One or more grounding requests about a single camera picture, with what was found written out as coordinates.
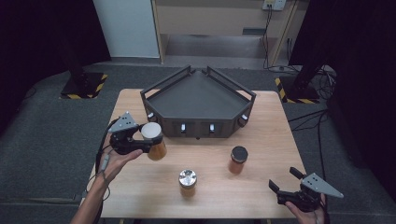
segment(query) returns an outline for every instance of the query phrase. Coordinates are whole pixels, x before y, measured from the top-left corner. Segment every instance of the metal can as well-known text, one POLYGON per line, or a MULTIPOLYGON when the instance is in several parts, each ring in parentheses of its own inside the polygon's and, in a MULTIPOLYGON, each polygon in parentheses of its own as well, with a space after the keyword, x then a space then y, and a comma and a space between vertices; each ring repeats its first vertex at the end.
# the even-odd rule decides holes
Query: metal can
POLYGON ((197 175, 193 170, 183 170, 178 176, 180 185, 180 193, 183 197, 191 197, 195 194, 195 185, 197 183, 197 175))

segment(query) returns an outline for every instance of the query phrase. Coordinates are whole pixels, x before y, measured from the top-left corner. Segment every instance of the black cable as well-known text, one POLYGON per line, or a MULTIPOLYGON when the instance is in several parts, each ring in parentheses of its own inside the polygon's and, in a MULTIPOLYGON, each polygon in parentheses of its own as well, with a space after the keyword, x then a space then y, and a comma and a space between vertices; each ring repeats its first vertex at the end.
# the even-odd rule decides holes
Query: black cable
POLYGON ((334 91, 335 80, 333 76, 324 69, 324 67, 325 65, 323 65, 318 72, 321 77, 318 81, 319 88, 317 89, 317 93, 322 99, 329 100, 334 91))
POLYGON ((286 58, 288 59, 288 61, 290 61, 289 51, 290 51, 290 38, 288 38, 288 47, 286 49, 286 58))
POLYGON ((320 115, 316 115, 316 116, 314 116, 314 117, 312 117, 312 118, 310 118, 310 119, 307 119, 306 121, 304 121, 303 123, 301 123, 301 124, 299 124, 297 127, 295 127, 294 129, 292 129, 291 131, 292 131, 292 132, 298 132, 298 131, 308 130, 308 129, 314 129, 314 128, 318 127, 318 123, 317 123, 316 125, 314 125, 314 126, 312 126, 312 127, 298 129, 299 127, 303 126, 303 124, 307 123, 309 120, 315 119, 315 118, 317 118, 317 117, 321 117, 321 114, 320 114, 320 115))
POLYGON ((268 26, 270 24, 271 18, 272 18, 272 5, 268 6, 268 14, 267 14, 267 22, 265 24, 265 33, 262 37, 262 44, 264 46, 265 50, 265 59, 262 67, 265 69, 265 63, 267 63, 267 68, 269 67, 269 60, 268 60, 268 51, 269 51, 269 46, 268 46, 268 26))
POLYGON ((33 90, 33 92, 30 93, 29 95, 25 96, 25 97, 23 98, 23 100, 29 99, 30 97, 34 96, 35 93, 37 92, 37 89, 36 89, 35 87, 33 87, 31 90, 33 90))
MULTIPOLYGON (((112 121, 108 124, 108 126, 107 126, 107 128, 106 128, 106 131, 105 131, 105 133, 103 134, 101 144, 100 144, 100 146, 99 146, 98 152, 96 153, 96 161, 95 161, 95 174, 96 174, 96 175, 98 174, 98 171, 99 171, 99 165, 100 165, 100 161, 101 161, 101 159, 102 159, 103 150, 105 150, 105 149, 103 148, 103 144, 104 144, 105 141, 106 141, 106 137, 107 137, 108 130, 110 129, 110 127, 111 127, 114 123, 117 122, 117 120, 118 120, 118 119, 112 120, 112 121)), ((102 210, 103 210, 103 201, 101 202, 100 207, 99 207, 99 210, 98 210, 98 213, 96 214, 95 220, 93 221, 94 224, 96 224, 96 223, 99 222, 100 216, 102 215, 102 210)))
POLYGON ((108 199, 108 197, 110 197, 110 188, 109 187, 107 187, 107 190, 108 190, 108 194, 107 194, 107 196, 103 199, 103 201, 105 201, 105 200, 107 200, 108 199))
POLYGON ((103 154, 103 151, 105 151, 105 149, 106 149, 106 148, 108 148, 108 147, 111 147, 111 145, 110 145, 110 144, 108 144, 106 147, 102 148, 102 150, 101 150, 101 151, 102 151, 102 152, 101 152, 101 154, 103 154))
POLYGON ((67 198, 1 198, 0 204, 1 203, 52 203, 78 205, 80 201, 67 198))
POLYGON ((320 207, 322 208, 324 213, 324 224, 330 224, 330 216, 329 213, 327 212, 327 195, 325 194, 324 197, 326 203, 320 200, 321 201, 320 207))
POLYGON ((322 169, 323 180, 326 181, 326 173, 324 172, 324 164, 323 164, 323 153, 321 148, 321 138, 320 138, 320 123, 323 116, 326 114, 325 112, 320 115, 319 122, 318 122, 318 145, 319 145, 319 154, 320 154, 320 164, 322 169))
POLYGON ((319 111, 316 111, 316 112, 313 112, 313 113, 302 115, 302 116, 300 116, 298 118, 295 118, 295 119, 289 119, 288 122, 292 122, 292 121, 295 121, 297 119, 303 119, 303 118, 306 118, 308 116, 311 116, 311 115, 314 115, 314 114, 318 114, 318 113, 321 113, 321 112, 324 112, 324 111, 327 111, 327 109, 322 109, 322 110, 319 110, 319 111))
POLYGON ((290 68, 289 66, 269 66, 269 67, 264 68, 264 70, 268 70, 273 73, 283 73, 283 74, 289 74, 289 75, 293 75, 293 76, 297 75, 297 73, 295 73, 293 71, 294 69, 290 68), (274 71, 274 70, 271 70, 271 68, 289 68, 290 71, 274 71))
MULTIPOLYGON (((293 52, 293 50, 291 49, 292 46, 293 46, 293 39, 291 38, 290 41, 288 41, 288 49, 287 49, 287 52, 288 52, 288 62, 290 61, 290 57, 291 57, 291 54, 292 54, 292 52, 293 52)), ((290 67, 291 67, 294 71, 300 72, 300 70, 298 70, 297 68, 295 68, 293 65, 290 65, 290 67)))

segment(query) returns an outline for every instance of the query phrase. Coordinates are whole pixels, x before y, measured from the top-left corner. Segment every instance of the gray floor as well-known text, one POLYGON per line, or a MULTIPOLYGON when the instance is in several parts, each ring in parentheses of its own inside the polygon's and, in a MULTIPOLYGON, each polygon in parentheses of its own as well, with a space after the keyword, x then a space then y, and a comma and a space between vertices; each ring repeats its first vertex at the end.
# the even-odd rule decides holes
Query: gray floor
MULTIPOLYGON (((151 60, 118 59, 85 67, 87 71, 108 75, 99 96, 92 100, 59 99, 60 91, 69 78, 67 72, 38 82, 35 94, 21 104, 20 112, 0 137, 0 199, 70 199, 73 194, 81 193, 122 89, 145 88, 186 64, 194 68, 210 64, 253 91, 276 91, 275 77, 281 74, 262 70, 262 59, 245 55, 238 64, 239 58, 224 54, 227 48, 221 55, 218 52, 204 53, 205 48, 192 48, 203 52, 194 52, 195 56, 169 54, 164 64, 151 60)), ((318 78, 314 81, 317 87, 318 81, 318 78)), ((282 105, 288 119, 326 108, 325 100, 315 105, 282 105)), ((303 121, 294 121, 290 127, 294 128, 303 121)), ((311 127, 317 121, 312 119, 304 127, 311 127)), ((370 170, 353 166, 330 118, 321 123, 320 133, 327 181, 345 194, 344 199, 329 198, 332 223, 396 223, 396 203, 370 170)), ((317 129, 293 132, 305 170, 309 174, 322 175, 317 134, 317 129)), ((285 161, 285 172, 289 166, 292 164, 285 161)), ((0 223, 67 223, 77 209, 75 204, 0 203, 0 223)), ((115 218, 106 219, 106 223, 119 222, 115 218)), ((145 219, 143 223, 191 223, 191 220, 145 219)), ((253 223, 253 220, 212 219, 205 223, 239 224, 253 223)), ((297 222, 295 219, 271 219, 271 223, 297 222)))

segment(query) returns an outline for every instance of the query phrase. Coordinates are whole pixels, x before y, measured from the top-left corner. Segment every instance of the hand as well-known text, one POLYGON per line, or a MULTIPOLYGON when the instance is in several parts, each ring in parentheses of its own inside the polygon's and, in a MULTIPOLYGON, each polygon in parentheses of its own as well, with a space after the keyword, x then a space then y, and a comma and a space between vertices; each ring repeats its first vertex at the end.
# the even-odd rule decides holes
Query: hand
MULTIPOLYGON (((320 195, 323 203, 325 202, 325 197, 323 194, 320 195)), ((319 207, 315 212, 302 212, 296 205, 291 202, 286 202, 285 205, 289 210, 297 217, 300 224, 324 224, 324 211, 319 207)))
MULTIPOLYGON (((110 134, 107 135, 105 143, 104 143, 105 147, 108 145, 110 145, 110 134)), ((143 153, 143 151, 141 149, 138 149, 138 150, 132 151, 131 153, 128 153, 126 155, 120 155, 116 151, 114 151, 112 147, 107 147, 107 148, 105 148, 105 150, 103 151, 103 154, 102 154, 102 159, 101 159, 101 162, 99 165, 99 172, 100 172, 100 169, 104 162, 105 156, 109 155, 108 164, 105 169, 106 182, 107 182, 107 184, 109 184, 116 177, 116 175, 120 173, 122 167, 128 161, 132 161, 132 160, 138 158, 142 153, 143 153)))

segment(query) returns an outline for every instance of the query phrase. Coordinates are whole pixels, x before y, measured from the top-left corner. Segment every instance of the lid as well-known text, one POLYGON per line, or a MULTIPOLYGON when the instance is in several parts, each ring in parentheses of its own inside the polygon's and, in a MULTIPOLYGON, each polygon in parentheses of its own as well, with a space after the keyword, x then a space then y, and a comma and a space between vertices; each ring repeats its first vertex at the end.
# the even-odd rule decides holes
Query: lid
POLYGON ((161 134, 161 126, 156 122, 149 122, 143 125, 141 133, 145 138, 155 138, 161 134))
POLYGON ((236 162, 244 162, 248 159, 248 151, 244 147, 234 147, 231 158, 236 162))
POLYGON ((192 170, 183 170, 178 176, 178 183, 184 189, 192 189, 197 182, 197 175, 192 170))

